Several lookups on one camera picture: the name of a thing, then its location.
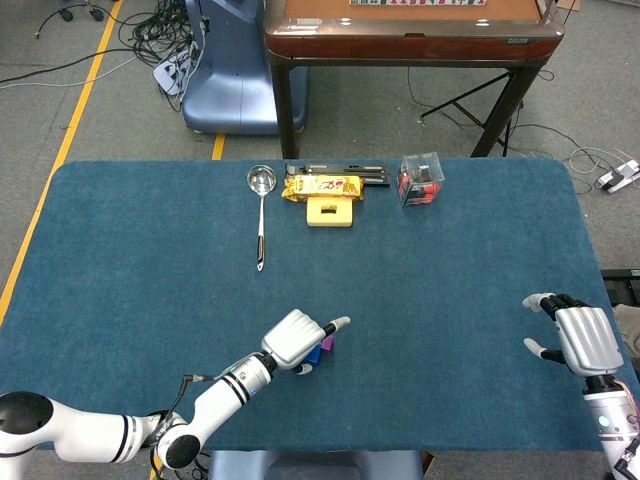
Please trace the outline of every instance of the yellow box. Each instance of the yellow box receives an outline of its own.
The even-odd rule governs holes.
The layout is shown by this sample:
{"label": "yellow box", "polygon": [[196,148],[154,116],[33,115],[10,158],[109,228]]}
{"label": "yellow box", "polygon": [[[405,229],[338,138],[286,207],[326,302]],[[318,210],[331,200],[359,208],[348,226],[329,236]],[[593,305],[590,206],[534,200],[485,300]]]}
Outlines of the yellow box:
{"label": "yellow box", "polygon": [[350,227],[353,199],[349,197],[309,197],[307,224],[310,227]]}

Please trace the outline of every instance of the gray carpet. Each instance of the gray carpet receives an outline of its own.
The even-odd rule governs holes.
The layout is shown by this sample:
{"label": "gray carpet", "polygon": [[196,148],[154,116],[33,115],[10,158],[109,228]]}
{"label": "gray carpet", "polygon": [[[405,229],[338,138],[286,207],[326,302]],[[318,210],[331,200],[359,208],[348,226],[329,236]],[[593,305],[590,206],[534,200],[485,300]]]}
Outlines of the gray carpet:
{"label": "gray carpet", "polygon": [[[120,18],[154,4],[152,0],[121,1]],[[110,0],[97,3],[111,6]],[[72,23],[53,19],[41,40],[35,40],[33,32],[54,8],[53,0],[2,2],[0,78],[58,65],[95,51],[104,23],[96,23],[84,9],[74,10]],[[620,148],[640,155],[640,50],[633,43],[638,30],[639,8],[584,0],[582,12],[569,19],[567,36],[547,67],[555,73],[555,80],[536,81],[525,100],[520,124],[548,125],[571,135],[582,146]],[[116,46],[114,35],[110,47]],[[108,55],[101,72],[127,58],[127,53]],[[42,75],[37,81],[83,81],[89,65],[84,62]],[[496,73],[412,69],[411,81],[421,102],[435,104]],[[429,118],[425,126],[419,125],[417,116],[423,108],[410,100],[406,75],[406,69],[314,69],[310,117],[300,137],[302,155],[397,157],[425,151],[467,155],[479,136],[478,130],[459,128],[441,115]],[[80,90],[0,90],[0,286],[7,279]],[[478,115],[486,114],[496,94],[497,88],[492,88],[464,104]],[[457,112],[450,113],[467,123]],[[562,137],[532,127],[516,130],[513,145],[525,154],[543,150],[558,159],[573,150]],[[69,161],[210,158],[212,147],[213,136],[189,131],[180,114],[172,112],[164,97],[158,95],[150,69],[133,62],[94,85]],[[229,159],[278,155],[278,140],[273,137],[230,136],[224,152],[224,158]],[[575,176],[588,183],[596,178],[595,174]],[[582,191],[586,185],[576,183],[576,188]],[[640,191],[627,188],[612,196],[593,191],[579,198],[602,268],[640,266]],[[52,457],[51,452],[37,452],[28,478],[147,478],[143,457],[115,466],[69,465]],[[429,478],[600,480],[604,471],[600,453],[448,452],[438,455]]]}

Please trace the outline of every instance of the table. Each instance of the table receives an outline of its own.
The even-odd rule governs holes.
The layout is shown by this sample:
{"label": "table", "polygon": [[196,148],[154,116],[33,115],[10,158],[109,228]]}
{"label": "table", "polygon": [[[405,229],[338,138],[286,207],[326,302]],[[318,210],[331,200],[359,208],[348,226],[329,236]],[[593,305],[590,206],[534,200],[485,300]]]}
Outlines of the table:
{"label": "table", "polygon": [[299,65],[495,67],[510,76],[471,156],[487,156],[560,43],[555,2],[484,6],[351,6],[348,0],[270,0],[265,14],[283,158],[297,158],[289,71]]}
{"label": "table", "polygon": [[[532,292],[608,303],[560,163],[444,160],[436,203],[401,208],[393,189],[367,187],[349,229],[307,227],[280,181],[263,272],[253,164],[62,167],[0,330],[0,391],[144,415],[169,406],[183,373],[219,372],[298,307],[352,324],[310,375],[278,372],[208,448],[600,448],[580,379],[522,344],[559,345],[521,306]],[[629,365],[619,376],[637,391]]]}

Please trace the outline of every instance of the white robotic hand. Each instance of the white robotic hand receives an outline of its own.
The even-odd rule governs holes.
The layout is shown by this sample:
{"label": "white robotic hand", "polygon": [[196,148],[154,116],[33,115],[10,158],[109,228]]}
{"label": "white robotic hand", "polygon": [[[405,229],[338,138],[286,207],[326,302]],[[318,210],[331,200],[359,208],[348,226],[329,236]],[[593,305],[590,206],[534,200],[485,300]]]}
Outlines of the white robotic hand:
{"label": "white robotic hand", "polygon": [[[217,377],[185,375],[178,398],[163,415],[82,412],[35,393],[0,395],[0,480],[22,480],[33,450],[44,442],[53,442],[58,456],[71,462],[126,462],[141,448],[152,447],[165,467],[186,467],[213,432],[271,382],[276,369],[294,368],[317,343],[349,322],[341,317],[323,328],[293,310],[265,335],[262,352]],[[202,381],[215,383],[198,396],[193,419],[186,423],[173,410],[186,386]]]}
{"label": "white robotic hand", "polygon": [[566,364],[585,379],[584,399],[614,478],[638,480],[638,410],[626,386],[613,377],[624,361],[604,311],[569,295],[553,293],[530,295],[522,304],[534,312],[544,310],[551,317],[562,350],[542,347],[531,338],[524,339],[525,346],[537,357]]}

